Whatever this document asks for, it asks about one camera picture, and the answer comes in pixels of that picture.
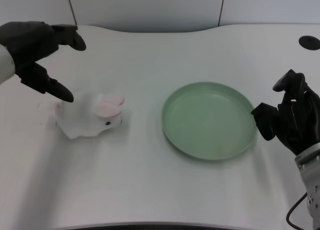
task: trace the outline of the black glove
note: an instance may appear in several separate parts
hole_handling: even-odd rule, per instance
[[[5,46],[13,58],[15,74],[21,82],[38,92],[48,92],[59,99],[73,102],[72,93],[48,76],[47,70],[35,63],[59,49],[69,45],[84,51],[86,44],[76,32],[76,25],[48,25],[39,21],[8,22],[0,26],[0,44]]]
[[[261,103],[251,112],[263,138],[269,141],[277,136],[295,155],[320,143],[320,98],[305,76],[290,70],[273,90],[285,91],[278,109]]]

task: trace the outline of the bunny ear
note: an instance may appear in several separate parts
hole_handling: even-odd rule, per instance
[[[121,114],[121,109],[110,102],[102,101],[97,106],[95,114],[102,118],[113,118]]]
[[[105,103],[111,103],[116,106],[120,106],[124,104],[125,97],[121,94],[104,94],[102,97],[102,101]]]

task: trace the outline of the white plush rabbit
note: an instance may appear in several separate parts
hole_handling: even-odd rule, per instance
[[[79,93],[72,103],[55,105],[57,123],[70,139],[94,137],[122,123],[120,106],[124,101],[121,94]]]

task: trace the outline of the black hole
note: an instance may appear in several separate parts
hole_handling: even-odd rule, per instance
[[[320,40],[314,36],[302,36],[299,38],[299,44],[301,47],[308,50],[319,50]]]

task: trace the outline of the white tabletop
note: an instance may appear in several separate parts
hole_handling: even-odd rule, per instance
[[[40,61],[71,91],[122,93],[123,124],[96,138],[68,140],[42,95],[14,77],[0,86],[0,229],[68,229],[166,222],[231,229],[287,230],[289,208],[306,191],[294,155],[259,136],[237,159],[205,162],[166,141],[166,98],[183,85],[233,87],[254,106],[276,106],[288,70],[320,93],[320,25],[230,25],[192,33],[125,33],[80,26],[87,49],[60,47]],[[312,228],[306,203],[292,221]]]

